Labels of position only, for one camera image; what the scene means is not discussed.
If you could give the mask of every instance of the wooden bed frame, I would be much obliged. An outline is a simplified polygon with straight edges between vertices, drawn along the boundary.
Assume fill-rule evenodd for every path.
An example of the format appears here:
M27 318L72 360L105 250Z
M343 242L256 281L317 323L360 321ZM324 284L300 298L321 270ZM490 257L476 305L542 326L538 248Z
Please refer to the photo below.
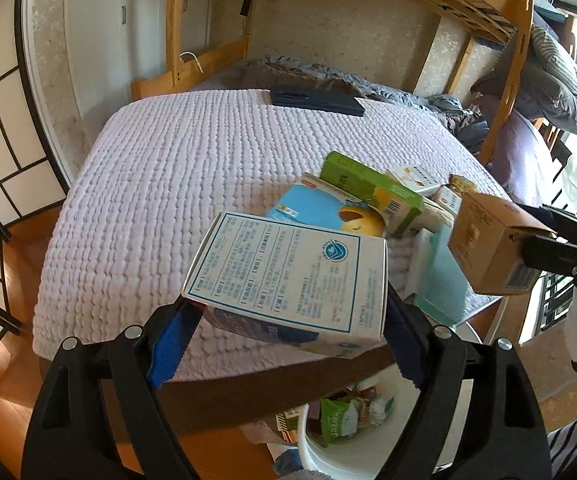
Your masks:
M517 35L513 60L497 114L479 153L479 161L486 165L492 158L497 133L510 116L519 89L520 72L528 53L530 30L533 23L533 0L415 0L442 17L461 23L479 36L507 43ZM203 72L194 59L182 61L182 19L184 0L168 0L166 9L166 73L152 80L138 80L131 84L133 100L145 97L185 92L208 77L225 69L231 63L248 56L252 34L254 3L244 20L239 40L225 44L199 56ZM463 73L472 40L458 59L447 89L454 89Z

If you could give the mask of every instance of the white quilted blanket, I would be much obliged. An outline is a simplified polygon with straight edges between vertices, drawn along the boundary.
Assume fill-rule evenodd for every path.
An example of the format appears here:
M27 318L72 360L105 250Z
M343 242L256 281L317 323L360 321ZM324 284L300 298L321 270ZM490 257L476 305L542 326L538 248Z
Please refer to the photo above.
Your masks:
M489 173L425 112L362 100L363 118L270 105L267 91L159 96L121 108L100 134L62 208L46 254L33 348L117 336L172 303L220 210L263 216L332 150L385 170L417 163L505 196ZM402 290L412 238L390 240ZM199 380L317 359L213 329L202 321L176 375Z

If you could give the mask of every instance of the gray blanket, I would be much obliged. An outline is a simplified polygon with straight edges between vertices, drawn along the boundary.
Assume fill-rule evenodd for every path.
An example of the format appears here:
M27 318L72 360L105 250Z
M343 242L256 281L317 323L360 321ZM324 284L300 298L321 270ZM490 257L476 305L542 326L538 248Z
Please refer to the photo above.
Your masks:
M263 63L284 67L292 72L302 73L321 80L342 80L351 85L360 97L385 103L401 104L416 110L435 114L440 123L452 134L462 127L474 123L479 117L472 110L464 108L459 99L448 94L438 94L431 97L419 97L415 94L373 83L363 77L342 70L337 70L319 63L310 63L290 56L269 56Z

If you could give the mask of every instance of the white bucket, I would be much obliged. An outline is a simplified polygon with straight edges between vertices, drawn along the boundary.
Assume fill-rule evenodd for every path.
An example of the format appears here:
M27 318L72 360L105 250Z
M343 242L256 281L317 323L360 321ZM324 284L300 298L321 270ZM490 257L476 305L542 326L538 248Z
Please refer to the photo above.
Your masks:
M481 342L468 323L458 327L456 332L465 341ZM395 447L419 396L419 390L411 381L401 376L397 365L381 371L379 377L378 387L395 398L393 411L382 426L359 431L351 439L343 439L337 444L322 447L306 433L308 405L301 408L297 446L304 469L326 473L334 480L372 480L377 476ZM468 412L472 386L473 381L462 383L457 409L437 465L451 463L455 457Z

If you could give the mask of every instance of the door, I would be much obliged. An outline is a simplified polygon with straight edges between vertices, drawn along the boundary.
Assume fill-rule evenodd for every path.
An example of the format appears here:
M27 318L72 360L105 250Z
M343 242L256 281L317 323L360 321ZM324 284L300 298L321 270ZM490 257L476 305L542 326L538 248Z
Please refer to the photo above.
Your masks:
M128 0L64 0L68 62L87 136L130 101Z

